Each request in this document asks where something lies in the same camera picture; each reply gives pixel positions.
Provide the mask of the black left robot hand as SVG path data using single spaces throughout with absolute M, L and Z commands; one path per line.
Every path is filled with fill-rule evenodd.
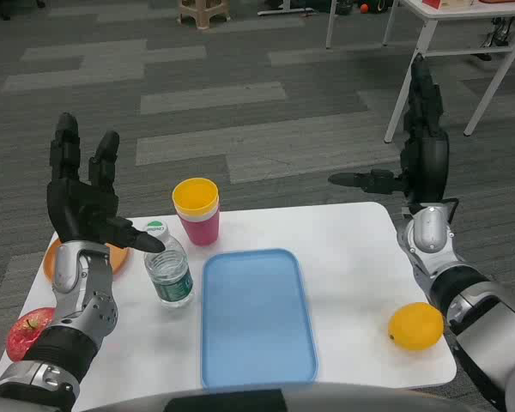
M 109 130 L 88 160 L 87 183 L 80 180 L 80 137 L 76 118 L 68 112 L 58 118 L 50 146 L 51 181 L 46 203 L 51 224 L 62 242 L 90 241 L 148 253 L 165 250 L 161 241 L 133 227 L 117 215 L 113 188 L 119 134 Z

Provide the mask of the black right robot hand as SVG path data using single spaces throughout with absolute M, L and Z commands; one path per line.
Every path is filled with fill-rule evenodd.
M 411 64 L 408 111 L 403 128 L 409 134 L 400 154 L 401 173 L 373 169 L 369 173 L 335 173 L 333 185 L 360 188 L 366 193 L 402 192 L 410 203 L 442 201 L 449 167 L 449 138 L 439 120 L 444 113 L 439 85 L 427 60 L 417 54 Z

